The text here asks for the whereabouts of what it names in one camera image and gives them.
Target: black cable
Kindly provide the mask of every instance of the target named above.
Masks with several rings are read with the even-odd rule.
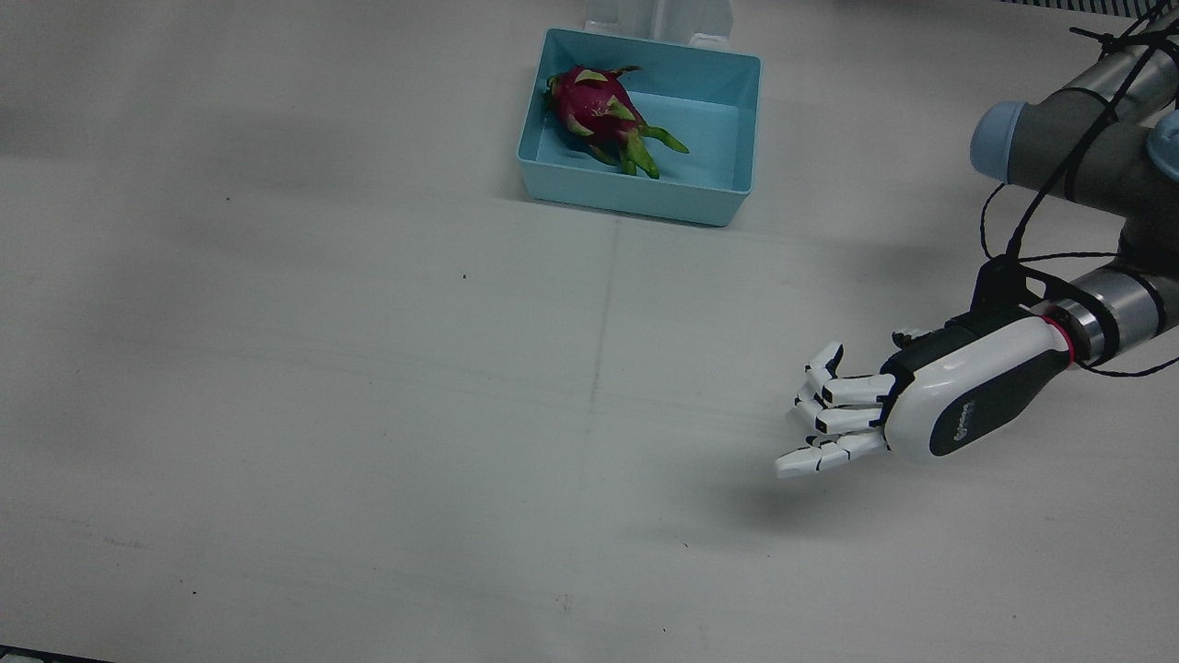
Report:
[[[987,202],[982,204],[982,212],[979,215],[979,239],[982,242],[982,255],[987,256],[987,260],[994,260],[995,256],[990,254],[990,247],[987,245],[987,208],[990,206],[990,202],[995,199],[995,196],[1007,186],[1007,183],[1000,183],[990,196],[987,196]]]

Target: robot finger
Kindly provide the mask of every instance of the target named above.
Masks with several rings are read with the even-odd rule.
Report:
[[[818,421],[818,415],[822,412],[823,406],[815,399],[798,399],[790,414],[804,429],[817,431],[815,422]]]
[[[881,405],[895,383],[896,378],[889,374],[835,378],[823,385],[819,394],[832,406]]]
[[[851,454],[839,445],[838,440],[819,445],[818,451],[822,453],[815,467],[818,472],[851,462]]]
[[[773,468],[778,474],[778,479],[812,474],[818,472],[818,464],[822,459],[823,452],[818,447],[806,446],[797,448],[776,460]]]
[[[815,415],[815,429],[828,435],[839,435],[878,426],[878,407],[836,407]]]
[[[850,460],[855,460],[862,455],[888,451],[888,444],[884,441],[884,435],[881,434],[880,431],[839,435],[836,444],[839,445],[843,451],[848,452],[848,458]]]
[[[815,389],[815,393],[819,393],[823,389],[823,385],[835,378],[835,369],[839,366],[842,359],[843,343],[836,341],[828,343],[826,347],[806,362],[806,382]]]

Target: robotic arm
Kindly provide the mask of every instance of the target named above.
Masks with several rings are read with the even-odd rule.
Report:
[[[826,346],[790,411],[805,445],[777,460],[778,477],[882,451],[943,457],[1019,416],[1069,365],[1104,363],[1179,324],[1179,111],[1138,124],[1179,96],[1177,28],[1172,11],[1139,39],[1107,39],[1093,67],[1040,104],[999,104],[971,140],[983,175],[1125,217],[1117,257],[1069,283],[1009,244],[980,270],[968,313],[894,334],[900,352],[878,374],[838,376],[843,346]]]

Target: light blue tray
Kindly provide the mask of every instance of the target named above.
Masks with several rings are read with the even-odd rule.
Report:
[[[647,123],[689,146],[680,155],[647,139],[661,177],[623,175],[594,159],[545,110],[548,77],[575,65],[618,68]],[[534,198],[702,223],[727,225],[753,189],[753,151],[762,61],[739,53],[552,28],[536,68],[516,157]]]

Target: robotic hand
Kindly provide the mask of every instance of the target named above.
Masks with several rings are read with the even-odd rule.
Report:
[[[893,339],[902,349],[876,375],[837,376],[841,343],[806,365],[790,411],[808,431],[806,446],[778,459],[779,478],[883,451],[918,461],[946,455],[1015,419],[1074,359],[1059,323],[1019,306]]]

